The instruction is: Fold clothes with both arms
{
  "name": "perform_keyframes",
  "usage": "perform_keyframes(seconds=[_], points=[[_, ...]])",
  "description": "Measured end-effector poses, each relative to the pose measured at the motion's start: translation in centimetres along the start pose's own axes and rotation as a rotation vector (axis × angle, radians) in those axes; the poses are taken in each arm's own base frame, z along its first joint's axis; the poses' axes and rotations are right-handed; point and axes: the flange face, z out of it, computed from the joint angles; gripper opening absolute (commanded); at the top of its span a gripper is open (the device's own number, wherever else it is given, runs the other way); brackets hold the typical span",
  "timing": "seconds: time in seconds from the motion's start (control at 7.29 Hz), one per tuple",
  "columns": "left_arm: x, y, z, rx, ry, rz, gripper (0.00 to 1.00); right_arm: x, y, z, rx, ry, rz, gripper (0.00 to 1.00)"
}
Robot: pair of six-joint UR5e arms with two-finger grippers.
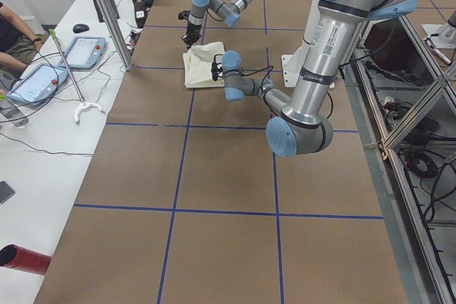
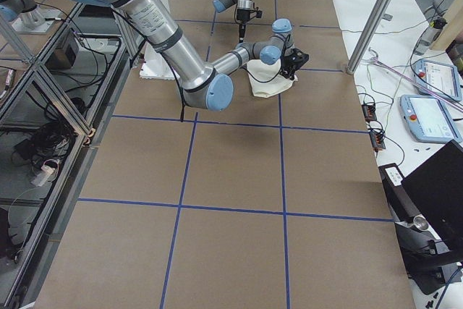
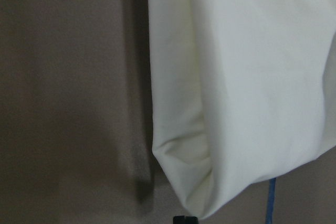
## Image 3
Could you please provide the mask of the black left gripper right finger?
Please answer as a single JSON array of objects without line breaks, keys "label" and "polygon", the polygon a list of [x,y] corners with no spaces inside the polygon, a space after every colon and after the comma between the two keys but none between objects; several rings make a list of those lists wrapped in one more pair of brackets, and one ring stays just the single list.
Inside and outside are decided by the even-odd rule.
[{"label": "black left gripper right finger", "polygon": [[195,216],[186,216],[185,224],[198,224],[198,218]]}]

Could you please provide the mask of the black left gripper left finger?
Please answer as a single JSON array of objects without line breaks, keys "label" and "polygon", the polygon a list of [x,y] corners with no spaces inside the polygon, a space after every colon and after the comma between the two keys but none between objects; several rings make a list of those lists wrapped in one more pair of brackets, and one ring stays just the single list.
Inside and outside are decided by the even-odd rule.
[{"label": "black left gripper left finger", "polygon": [[173,224],[185,224],[185,216],[174,216]]}]

